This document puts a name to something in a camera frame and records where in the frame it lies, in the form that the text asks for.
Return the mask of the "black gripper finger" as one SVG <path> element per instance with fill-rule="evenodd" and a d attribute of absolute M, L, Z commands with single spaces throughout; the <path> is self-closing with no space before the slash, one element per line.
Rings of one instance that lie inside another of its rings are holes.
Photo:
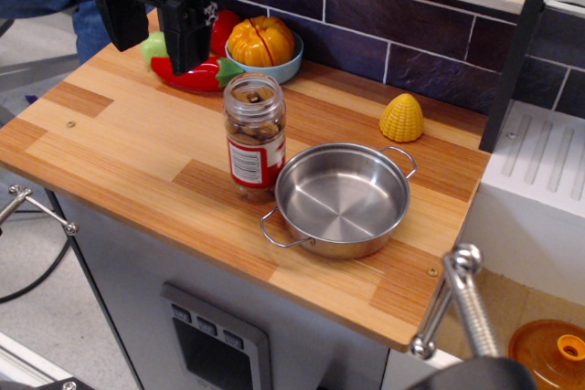
<path fill-rule="evenodd" d="M 140 0 L 95 1 L 110 39 L 119 51 L 135 47 L 147 39 L 147 13 Z"/>
<path fill-rule="evenodd" d="M 181 76 L 209 58 L 212 0 L 163 0 L 158 9 L 173 73 Z"/>

